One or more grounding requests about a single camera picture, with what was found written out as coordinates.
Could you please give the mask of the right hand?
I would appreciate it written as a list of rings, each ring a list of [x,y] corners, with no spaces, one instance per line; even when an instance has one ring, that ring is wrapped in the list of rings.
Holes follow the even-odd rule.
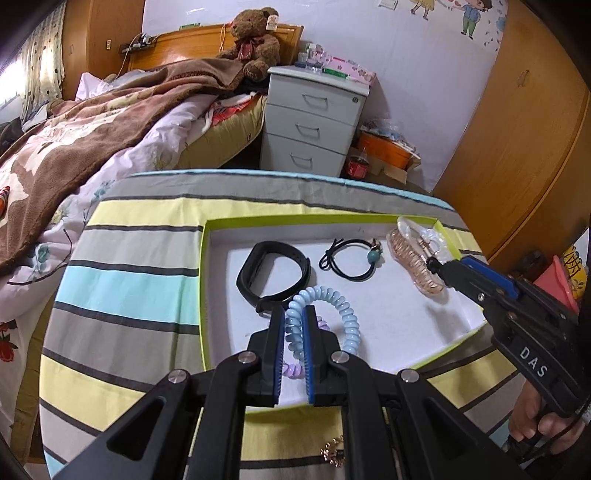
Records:
[[[546,414],[538,419],[541,409],[541,395],[530,382],[526,381],[509,420],[511,437],[518,442],[531,439],[536,433],[551,438],[562,433],[574,421],[574,418],[562,418],[555,413]],[[572,447],[585,428],[585,423],[579,420],[567,433],[552,443],[550,452],[559,454]]]

